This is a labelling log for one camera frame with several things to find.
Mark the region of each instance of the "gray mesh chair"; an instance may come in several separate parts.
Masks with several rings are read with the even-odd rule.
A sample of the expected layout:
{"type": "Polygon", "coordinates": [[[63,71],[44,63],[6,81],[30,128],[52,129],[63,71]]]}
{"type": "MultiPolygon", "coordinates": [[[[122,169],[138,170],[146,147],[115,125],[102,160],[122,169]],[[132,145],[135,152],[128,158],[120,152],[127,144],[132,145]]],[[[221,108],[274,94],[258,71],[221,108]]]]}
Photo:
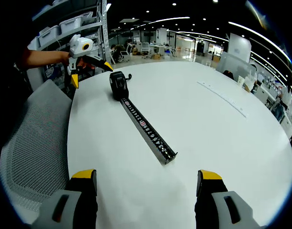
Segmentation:
{"type": "Polygon", "coordinates": [[[0,157],[2,185],[21,219],[32,223],[42,202],[69,180],[71,99],[51,80],[25,102],[0,157]]]}

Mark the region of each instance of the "white round table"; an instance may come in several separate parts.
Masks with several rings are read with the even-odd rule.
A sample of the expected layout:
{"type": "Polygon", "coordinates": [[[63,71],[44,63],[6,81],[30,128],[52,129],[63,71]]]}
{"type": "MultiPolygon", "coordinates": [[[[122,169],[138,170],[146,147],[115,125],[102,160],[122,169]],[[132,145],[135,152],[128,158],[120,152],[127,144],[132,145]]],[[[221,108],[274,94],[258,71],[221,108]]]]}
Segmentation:
{"type": "Polygon", "coordinates": [[[80,82],[70,113],[69,174],[97,170],[98,229],[194,229],[200,169],[218,173],[252,207],[259,225],[274,218],[292,185],[292,148],[261,101],[195,62],[115,71],[132,74],[130,100],[178,155],[159,163],[113,99],[109,72],[80,82]]]}

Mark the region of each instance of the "white box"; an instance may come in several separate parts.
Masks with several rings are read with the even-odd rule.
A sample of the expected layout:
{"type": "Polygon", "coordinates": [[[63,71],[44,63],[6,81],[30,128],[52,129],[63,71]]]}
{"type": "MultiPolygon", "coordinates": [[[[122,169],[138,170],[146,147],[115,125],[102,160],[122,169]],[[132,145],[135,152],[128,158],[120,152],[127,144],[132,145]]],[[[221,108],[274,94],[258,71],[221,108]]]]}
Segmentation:
{"type": "Polygon", "coordinates": [[[57,38],[57,36],[60,35],[60,28],[58,25],[55,25],[53,27],[51,27],[49,30],[45,31],[40,37],[39,37],[39,41],[40,41],[40,45],[43,46],[46,43],[54,40],[57,38]]]}
{"type": "Polygon", "coordinates": [[[65,34],[71,30],[79,28],[82,24],[82,19],[83,16],[79,15],[77,17],[61,22],[59,25],[61,27],[62,34],[65,34]]]}
{"type": "Polygon", "coordinates": [[[87,19],[87,18],[91,18],[93,16],[93,12],[90,11],[90,12],[85,12],[83,13],[81,16],[83,16],[83,20],[84,19],[87,19]]]}
{"type": "Polygon", "coordinates": [[[40,48],[39,37],[35,37],[34,39],[32,39],[27,48],[29,50],[38,50],[38,48],[40,48]]]}

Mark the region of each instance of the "ruler on table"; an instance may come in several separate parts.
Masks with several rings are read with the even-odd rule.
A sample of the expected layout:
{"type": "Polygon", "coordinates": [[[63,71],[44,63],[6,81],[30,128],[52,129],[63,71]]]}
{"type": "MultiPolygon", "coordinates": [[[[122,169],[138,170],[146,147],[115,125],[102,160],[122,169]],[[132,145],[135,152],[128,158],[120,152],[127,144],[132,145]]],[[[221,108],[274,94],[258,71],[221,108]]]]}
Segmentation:
{"type": "Polygon", "coordinates": [[[122,98],[121,104],[128,113],[131,120],[139,130],[140,134],[155,154],[157,159],[162,164],[171,162],[177,153],[170,148],[170,146],[164,141],[164,139],[157,133],[153,126],[147,121],[147,119],[140,113],[140,111],[134,106],[129,98],[122,98]]]}

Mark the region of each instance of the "robotic arm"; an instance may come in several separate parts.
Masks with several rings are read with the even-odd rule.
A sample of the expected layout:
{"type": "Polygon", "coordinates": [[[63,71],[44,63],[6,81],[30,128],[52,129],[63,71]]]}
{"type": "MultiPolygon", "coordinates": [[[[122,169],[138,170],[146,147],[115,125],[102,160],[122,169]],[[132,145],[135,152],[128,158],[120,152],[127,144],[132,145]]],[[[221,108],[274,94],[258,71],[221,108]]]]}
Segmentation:
{"type": "Polygon", "coordinates": [[[91,63],[106,71],[113,72],[111,65],[101,59],[99,56],[91,55],[93,41],[91,39],[80,37],[80,34],[75,34],[70,40],[70,55],[67,72],[71,78],[71,83],[75,88],[79,87],[78,83],[78,58],[83,57],[85,62],[91,63]]]}

